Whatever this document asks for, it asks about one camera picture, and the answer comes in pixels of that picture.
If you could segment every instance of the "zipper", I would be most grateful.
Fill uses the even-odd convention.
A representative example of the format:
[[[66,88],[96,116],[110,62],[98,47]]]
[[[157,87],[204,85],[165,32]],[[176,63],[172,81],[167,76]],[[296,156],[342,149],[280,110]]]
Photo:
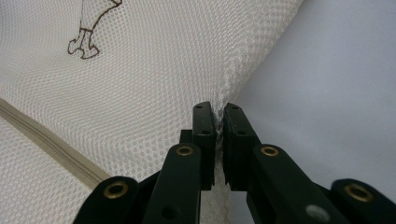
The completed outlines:
[[[22,114],[3,99],[0,99],[0,117],[18,129],[90,189],[94,189],[99,183],[110,178],[109,174],[70,147],[60,137]]]

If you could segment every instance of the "honeycomb textured fabric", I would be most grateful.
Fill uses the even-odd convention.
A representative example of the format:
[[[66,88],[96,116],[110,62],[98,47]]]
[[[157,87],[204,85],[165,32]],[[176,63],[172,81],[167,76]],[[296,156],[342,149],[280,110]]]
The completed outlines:
[[[110,175],[141,181],[191,128],[194,105],[221,118],[301,1],[2,1],[0,97]],[[203,223],[229,222],[217,173]],[[36,200],[25,206],[52,202]]]
[[[90,190],[0,118],[1,223],[71,223]]]

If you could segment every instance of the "beige zipper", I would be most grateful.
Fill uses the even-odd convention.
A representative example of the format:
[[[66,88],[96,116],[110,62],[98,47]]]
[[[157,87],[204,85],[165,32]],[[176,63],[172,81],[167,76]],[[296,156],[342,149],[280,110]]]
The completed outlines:
[[[60,137],[2,99],[0,99],[0,117],[12,124],[89,188],[94,189],[100,182],[110,177]]]

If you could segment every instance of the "zipper tape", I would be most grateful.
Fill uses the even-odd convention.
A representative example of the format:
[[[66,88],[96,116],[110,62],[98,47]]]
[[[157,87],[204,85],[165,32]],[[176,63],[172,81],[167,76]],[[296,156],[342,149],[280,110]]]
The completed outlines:
[[[3,99],[0,99],[0,117],[18,129],[90,189],[94,189],[99,183],[110,178],[109,174],[70,147],[60,137],[22,114]]]

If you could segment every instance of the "brass ring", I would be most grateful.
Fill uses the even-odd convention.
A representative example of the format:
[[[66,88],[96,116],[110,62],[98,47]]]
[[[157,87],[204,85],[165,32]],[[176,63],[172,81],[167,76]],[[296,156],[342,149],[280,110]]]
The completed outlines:
[[[190,156],[194,152],[192,147],[179,147],[176,149],[176,153],[180,156]]]
[[[344,187],[344,190],[350,197],[363,203],[368,203],[374,198],[374,195],[361,185],[349,184]]]
[[[279,151],[273,147],[262,147],[262,154],[269,157],[275,157],[279,155]]]
[[[128,185],[123,181],[116,181],[105,188],[105,197],[108,199],[116,199],[124,195],[128,191]]]

